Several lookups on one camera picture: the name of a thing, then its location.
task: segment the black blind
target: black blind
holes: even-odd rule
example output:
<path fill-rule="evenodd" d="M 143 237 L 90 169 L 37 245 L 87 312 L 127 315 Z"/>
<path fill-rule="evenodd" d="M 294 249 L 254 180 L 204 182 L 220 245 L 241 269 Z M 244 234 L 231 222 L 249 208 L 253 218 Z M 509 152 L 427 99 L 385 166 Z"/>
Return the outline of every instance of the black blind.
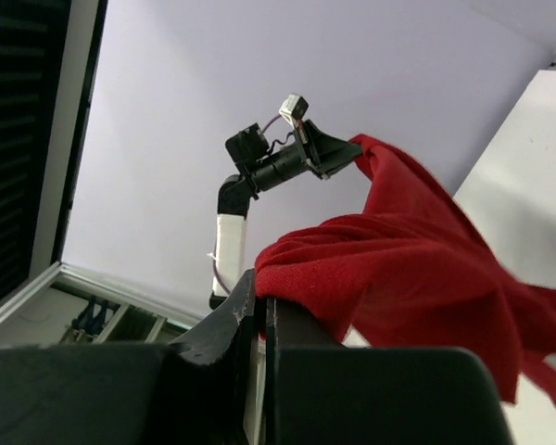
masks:
<path fill-rule="evenodd" d="M 0 298 L 28 276 L 71 0 L 0 0 Z"/>

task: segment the cloth fold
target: cloth fold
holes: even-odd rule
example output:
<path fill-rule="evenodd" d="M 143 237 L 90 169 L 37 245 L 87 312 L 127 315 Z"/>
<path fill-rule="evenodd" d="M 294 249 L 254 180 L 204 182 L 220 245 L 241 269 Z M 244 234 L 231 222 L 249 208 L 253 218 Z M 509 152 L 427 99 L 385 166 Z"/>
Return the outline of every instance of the cloth fold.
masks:
<path fill-rule="evenodd" d="M 354 325 L 375 347 L 477 354 L 504 401 L 520 372 L 556 405 L 556 290 L 518 282 L 435 178 L 370 136 L 357 166 L 364 210 L 281 237 L 256 260 L 259 297 L 295 301 L 337 340 Z"/>

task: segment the robotic arm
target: robotic arm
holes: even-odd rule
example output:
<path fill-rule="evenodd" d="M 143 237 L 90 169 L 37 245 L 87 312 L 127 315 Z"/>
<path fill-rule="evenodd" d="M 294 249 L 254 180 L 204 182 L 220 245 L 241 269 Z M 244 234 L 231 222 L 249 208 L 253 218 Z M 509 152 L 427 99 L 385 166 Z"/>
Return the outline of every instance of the robotic arm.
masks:
<path fill-rule="evenodd" d="M 226 300 L 243 272 L 251 198 L 258 199 L 260 192 L 303 172 L 329 179 L 362 153 L 358 144 L 323 133 L 311 120 L 303 121 L 308 107 L 300 95 L 290 95 L 284 101 L 279 117 L 291 126 L 295 143 L 275 153 L 264 135 L 265 129 L 256 123 L 226 141 L 239 174 L 229 176 L 219 190 L 211 309 Z"/>

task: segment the red cloth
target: red cloth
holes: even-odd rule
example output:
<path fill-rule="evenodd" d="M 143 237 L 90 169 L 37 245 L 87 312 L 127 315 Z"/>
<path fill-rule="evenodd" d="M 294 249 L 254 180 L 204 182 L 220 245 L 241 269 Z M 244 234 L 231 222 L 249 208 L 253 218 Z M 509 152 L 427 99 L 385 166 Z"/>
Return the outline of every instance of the red cloth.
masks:
<path fill-rule="evenodd" d="M 487 365 L 504 401 L 523 372 L 556 405 L 556 290 L 516 281 L 438 182 L 401 150 L 366 135 L 359 169 L 373 182 L 362 214 L 295 231 L 256 261 L 259 297 L 296 301 L 342 340 L 459 346 Z"/>

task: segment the red towel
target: red towel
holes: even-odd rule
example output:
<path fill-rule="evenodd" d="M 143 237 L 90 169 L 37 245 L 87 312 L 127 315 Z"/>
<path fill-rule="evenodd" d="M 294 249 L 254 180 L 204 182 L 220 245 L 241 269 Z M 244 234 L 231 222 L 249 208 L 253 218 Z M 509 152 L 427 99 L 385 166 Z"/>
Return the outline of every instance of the red towel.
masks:
<path fill-rule="evenodd" d="M 373 182 L 362 214 L 295 231 L 256 261 L 260 297 L 296 301 L 342 340 L 459 346 L 477 354 L 504 401 L 519 372 L 556 405 L 556 290 L 515 280 L 438 182 L 401 150 L 359 135 Z"/>

